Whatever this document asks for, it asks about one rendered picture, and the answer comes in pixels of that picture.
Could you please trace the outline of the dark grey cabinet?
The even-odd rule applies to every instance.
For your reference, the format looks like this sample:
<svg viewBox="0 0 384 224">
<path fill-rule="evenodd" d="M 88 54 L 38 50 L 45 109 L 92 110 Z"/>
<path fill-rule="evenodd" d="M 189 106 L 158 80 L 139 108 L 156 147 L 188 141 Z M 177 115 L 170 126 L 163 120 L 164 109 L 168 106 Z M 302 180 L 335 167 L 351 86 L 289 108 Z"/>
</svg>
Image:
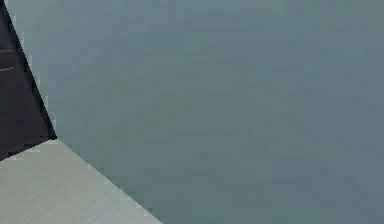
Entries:
<svg viewBox="0 0 384 224">
<path fill-rule="evenodd" d="M 0 0 L 0 161 L 56 138 L 5 0 Z"/>
</svg>

